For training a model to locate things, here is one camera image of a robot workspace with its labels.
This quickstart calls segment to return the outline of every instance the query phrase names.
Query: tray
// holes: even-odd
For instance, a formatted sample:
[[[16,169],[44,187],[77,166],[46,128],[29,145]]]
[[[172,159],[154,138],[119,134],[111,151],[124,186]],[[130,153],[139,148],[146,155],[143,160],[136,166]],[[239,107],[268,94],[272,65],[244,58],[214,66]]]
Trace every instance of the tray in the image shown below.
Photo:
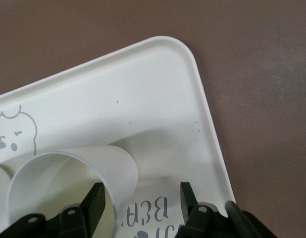
[[[47,150],[111,144],[128,151],[139,182],[117,237],[174,237],[183,224],[181,181],[224,215],[225,201],[234,200],[195,59],[171,37],[1,95],[0,141],[0,167],[10,176]]]

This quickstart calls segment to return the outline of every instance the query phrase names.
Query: plastic cup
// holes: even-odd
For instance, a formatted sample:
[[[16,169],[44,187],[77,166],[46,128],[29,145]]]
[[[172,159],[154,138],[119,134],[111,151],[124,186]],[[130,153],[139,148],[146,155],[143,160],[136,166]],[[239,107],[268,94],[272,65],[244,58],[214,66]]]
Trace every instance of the plastic cup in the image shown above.
[[[106,207],[94,237],[115,237],[138,181],[133,158],[116,146],[50,151],[34,156],[15,173],[7,196],[10,224],[30,213],[46,219],[81,203],[95,182],[106,189]]]

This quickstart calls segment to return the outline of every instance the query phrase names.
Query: cartoon bear face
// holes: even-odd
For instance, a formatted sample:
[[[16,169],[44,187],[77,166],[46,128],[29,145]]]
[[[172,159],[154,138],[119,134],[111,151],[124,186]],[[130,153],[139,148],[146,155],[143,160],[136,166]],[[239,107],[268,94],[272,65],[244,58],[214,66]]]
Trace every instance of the cartoon bear face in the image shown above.
[[[7,116],[0,113],[0,163],[24,154],[36,154],[37,127],[34,119],[21,111]]]

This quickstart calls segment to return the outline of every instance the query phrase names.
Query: bear eye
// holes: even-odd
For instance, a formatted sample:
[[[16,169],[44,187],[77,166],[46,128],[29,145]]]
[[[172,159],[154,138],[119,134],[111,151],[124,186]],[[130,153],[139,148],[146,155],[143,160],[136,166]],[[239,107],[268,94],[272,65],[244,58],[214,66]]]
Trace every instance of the bear eye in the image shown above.
[[[15,136],[18,136],[21,133],[22,133],[22,131],[16,131],[14,134],[15,134]]]

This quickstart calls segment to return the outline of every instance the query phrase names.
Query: brown surface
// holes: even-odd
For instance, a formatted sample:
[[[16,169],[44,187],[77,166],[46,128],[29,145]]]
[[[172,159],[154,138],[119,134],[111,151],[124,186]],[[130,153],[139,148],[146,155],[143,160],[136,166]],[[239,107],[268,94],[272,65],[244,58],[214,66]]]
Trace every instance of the brown surface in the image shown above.
[[[0,94],[151,36],[200,70],[237,203],[306,238],[306,1],[0,0]]]

